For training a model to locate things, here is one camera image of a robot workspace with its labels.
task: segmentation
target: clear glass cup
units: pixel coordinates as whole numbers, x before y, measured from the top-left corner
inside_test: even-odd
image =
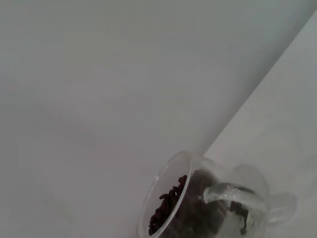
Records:
[[[296,197],[271,196],[254,166],[229,170],[181,151],[156,176],[137,234],[139,238],[262,238],[267,227],[289,220],[295,210]]]

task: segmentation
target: glass handle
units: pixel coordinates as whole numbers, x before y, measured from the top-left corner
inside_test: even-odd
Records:
[[[233,183],[223,182],[206,188],[203,199],[205,203],[217,200],[234,201],[251,209],[267,213],[267,207],[260,196],[251,189]]]

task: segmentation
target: white wall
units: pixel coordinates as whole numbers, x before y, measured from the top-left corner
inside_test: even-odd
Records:
[[[2,0],[0,235],[133,237],[159,168],[210,146],[316,6]]]

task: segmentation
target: white table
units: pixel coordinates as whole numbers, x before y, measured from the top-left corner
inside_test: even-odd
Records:
[[[317,237],[317,12],[205,155],[256,165],[272,193],[297,195],[294,218],[267,237]]]

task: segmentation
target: white surface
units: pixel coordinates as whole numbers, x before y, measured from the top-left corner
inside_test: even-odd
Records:
[[[317,237],[317,12],[206,156],[256,165],[272,193],[297,195],[296,216],[267,237]]]
[[[133,237],[154,175],[216,138],[315,9],[1,0],[0,237]]]

